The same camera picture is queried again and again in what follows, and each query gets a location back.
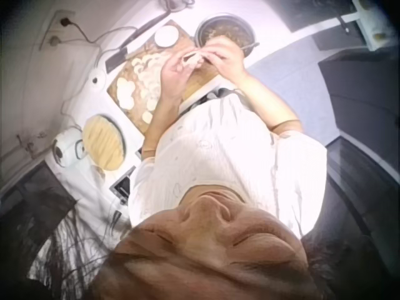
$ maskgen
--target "electrical outlet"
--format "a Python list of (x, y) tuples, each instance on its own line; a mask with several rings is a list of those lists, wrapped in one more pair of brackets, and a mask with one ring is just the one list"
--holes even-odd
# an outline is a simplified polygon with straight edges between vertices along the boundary
[(56, 46), (50, 45), (51, 38), (57, 37), (61, 41), (65, 41), (69, 39), (70, 33), (74, 30), (72, 26), (63, 27), (60, 21), (63, 18), (68, 18), (72, 22), (74, 21), (75, 12), (67, 11), (67, 10), (59, 10), (54, 13), (54, 16), (51, 19), (49, 27), (47, 28), (46, 33), (44, 34), (42, 43), (39, 47), (39, 50), (46, 49), (56, 49)]

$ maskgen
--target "kitchen counter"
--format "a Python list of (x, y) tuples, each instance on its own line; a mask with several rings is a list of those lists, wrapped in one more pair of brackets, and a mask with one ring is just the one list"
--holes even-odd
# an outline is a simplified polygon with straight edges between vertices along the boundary
[[(139, 27), (163, 12), (164, 10), (157, 1), (146, 2), (146, 0), (138, 0), (114, 27)], [(337, 19), (330, 19), (308, 26), (296, 32), (290, 32), (279, 16), (268, 6), (267, 1), (253, 0), (251, 1), (251, 5), (249, 5), (248, 2), (245, 4), (244, 1), (241, 0), (197, 0), (193, 8), (172, 13), (168, 18), (151, 28), (148, 32), (145, 32), (142, 36), (138, 37), (128, 45), (128, 52), (131, 53), (142, 46), (158, 28), (170, 19), (177, 22), (188, 34), (193, 36), (198, 24), (204, 18), (217, 13), (231, 13), (238, 15), (253, 27), (256, 34), (256, 40), (260, 42), (260, 46), (255, 48), (251, 55), (245, 59), (246, 67), (251, 66), (267, 55), (270, 55), (306, 36), (339, 25)], [(343, 19), (346, 22), (355, 21), (358, 18), (358, 13), (343, 16)], [(103, 49), (117, 48), (130, 34), (130, 31), (122, 31), (117, 32), (115, 35), (110, 35), (103, 41), (101, 47)], [(133, 123), (131, 123), (124, 115), (120, 108), (115, 105), (114, 101), (106, 91), (108, 86), (123, 68), (123, 65), (121, 65), (113, 72), (106, 75), (104, 62), (113, 54), (113, 52), (105, 54), (100, 60), (99, 69), (96, 71), (96, 74), (100, 74), (100, 77), (104, 76), (104, 82), (99, 80), (100, 83), (95, 85), (92, 83), (92, 77), (89, 77), (83, 86), (82, 91), (72, 103), (68, 113), (73, 116), (75, 121), (81, 127), (85, 125), (88, 118), (95, 114), (103, 114), (112, 119), (120, 128), (126, 143), (126, 157), (124, 163), (116, 171), (105, 171), (104, 180), (99, 180), (99, 176), (93, 172), (92, 162), (88, 156), (86, 156), (82, 161), (79, 161), (75, 166), (69, 168), (68, 171), (54, 163), (52, 154), (49, 154), (46, 157), (46, 161), (54, 173), (63, 174), (63, 182), (68, 181), (68, 178), (74, 177), (74, 185), (80, 184), (82, 189), (90, 190), (93, 193), (97, 191), (97, 193), (101, 195), (102, 199), (106, 199), (115, 209), (122, 209), (122, 213), (126, 216), (126, 208), (120, 207), (118, 204), (119, 201), (109, 188), (133, 166), (137, 166), (140, 163), (137, 151), (142, 146), (144, 137), (135, 128)], [(219, 86), (229, 85), (230, 83), (224, 80), (221, 76), (215, 77), (202, 89), (193, 94), (181, 106), (181, 110), (186, 109), (190, 104), (197, 101), (208, 91)], [(76, 180), (76, 178), (84, 178), (84, 180), (79, 181)], [(67, 187), (67, 190), (73, 190), (73, 187)]]

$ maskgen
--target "cloth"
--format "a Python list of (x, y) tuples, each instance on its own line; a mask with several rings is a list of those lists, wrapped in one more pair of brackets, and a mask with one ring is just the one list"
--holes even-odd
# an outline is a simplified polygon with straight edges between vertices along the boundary
[(299, 238), (313, 228), (325, 190), (325, 147), (300, 132), (269, 132), (242, 101), (237, 94), (208, 101), (163, 134), (155, 157), (131, 175), (133, 226), (176, 208), (194, 186), (220, 185)]

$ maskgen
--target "hand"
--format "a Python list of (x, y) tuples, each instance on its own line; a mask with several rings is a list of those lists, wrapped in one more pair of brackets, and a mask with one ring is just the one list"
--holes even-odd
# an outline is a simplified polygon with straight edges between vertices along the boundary
[(243, 64), (242, 49), (226, 36), (210, 39), (201, 49), (201, 54), (217, 68), (222, 77), (235, 85), (248, 75)]
[(195, 47), (187, 47), (172, 55), (161, 69), (161, 98), (163, 101), (181, 102), (183, 92), (186, 88), (190, 75), (198, 65), (182, 65), (185, 54), (196, 50)]

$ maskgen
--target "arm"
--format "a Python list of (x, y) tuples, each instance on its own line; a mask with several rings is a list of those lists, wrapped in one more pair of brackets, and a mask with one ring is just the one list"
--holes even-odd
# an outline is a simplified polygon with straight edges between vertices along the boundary
[(281, 134), (288, 130), (303, 130), (290, 107), (246, 72), (243, 52), (234, 42), (224, 36), (216, 37), (203, 47), (202, 53), (223, 77), (246, 95), (250, 105), (270, 131)]
[(179, 116), (179, 105), (182, 95), (195, 68), (198, 65), (181, 64), (182, 57), (193, 51), (194, 47), (188, 47), (177, 52), (165, 63), (161, 70), (161, 97), (157, 103), (150, 126), (144, 135), (142, 147), (142, 160), (154, 157), (161, 136), (174, 124)]

